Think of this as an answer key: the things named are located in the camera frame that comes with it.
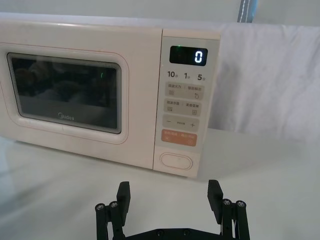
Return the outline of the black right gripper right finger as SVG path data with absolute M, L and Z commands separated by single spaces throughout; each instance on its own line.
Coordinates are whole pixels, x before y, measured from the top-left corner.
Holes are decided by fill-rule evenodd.
M 248 240 L 247 204 L 242 200 L 232 202 L 224 198 L 220 183 L 215 179 L 208 181 L 207 198 L 220 225 L 220 236 L 224 240 Z

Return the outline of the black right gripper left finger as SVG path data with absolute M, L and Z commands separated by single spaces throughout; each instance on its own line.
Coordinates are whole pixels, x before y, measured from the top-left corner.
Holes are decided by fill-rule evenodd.
M 119 184 L 116 200 L 109 205 L 99 203 L 95 206 L 96 239 L 108 240 L 108 223 L 112 224 L 113 240 L 124 240 L 123 227 L 131 200 L 130 183 L 123 181 Z

